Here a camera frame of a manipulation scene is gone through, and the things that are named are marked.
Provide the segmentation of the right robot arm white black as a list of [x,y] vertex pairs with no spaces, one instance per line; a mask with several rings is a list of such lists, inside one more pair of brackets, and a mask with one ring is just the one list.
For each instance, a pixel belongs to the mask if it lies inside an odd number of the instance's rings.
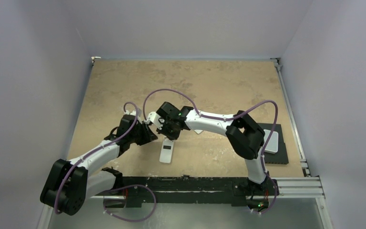
[[234,152],[244,159],[248,171],[248,187],[254,194],[267,188],[264,160],[261,158],[265,132],[244,111],[236,114],[213,114],[196,111],[191,106],[178,109],[169,102],[150,112],[147,120],[157,133],[169,140],[177,140],[182,130],[206,131],[227,137]]

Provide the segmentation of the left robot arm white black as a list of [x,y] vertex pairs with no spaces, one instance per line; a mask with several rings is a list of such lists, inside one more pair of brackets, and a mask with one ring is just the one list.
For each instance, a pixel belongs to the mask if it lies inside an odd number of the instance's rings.
[[40,195],[40,202],[55,213],[76,214],[86,198],[103,191],[118,195],[123,189],[121,172],[103,165],[138,146],[157,140],[149,126],[135,114],[125,114],[120,124],[89,152],[69,161],[54,162]]

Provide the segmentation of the white battery cover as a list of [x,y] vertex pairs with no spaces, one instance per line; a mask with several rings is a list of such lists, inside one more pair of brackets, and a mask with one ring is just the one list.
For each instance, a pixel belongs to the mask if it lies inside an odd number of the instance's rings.
[[202,132],[203,132],[203,130],[194,130],[194,132],[196,133],[196,134],[198,134],[198,135],[200,135]]

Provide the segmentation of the white red remote control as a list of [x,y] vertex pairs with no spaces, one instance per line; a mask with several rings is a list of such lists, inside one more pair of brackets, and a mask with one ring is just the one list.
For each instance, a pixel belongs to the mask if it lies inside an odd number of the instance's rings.
[[162,148],[160,152],[159,162],[164,164],[170,164],[172,161],[174,141],[164,138],[162,142]]

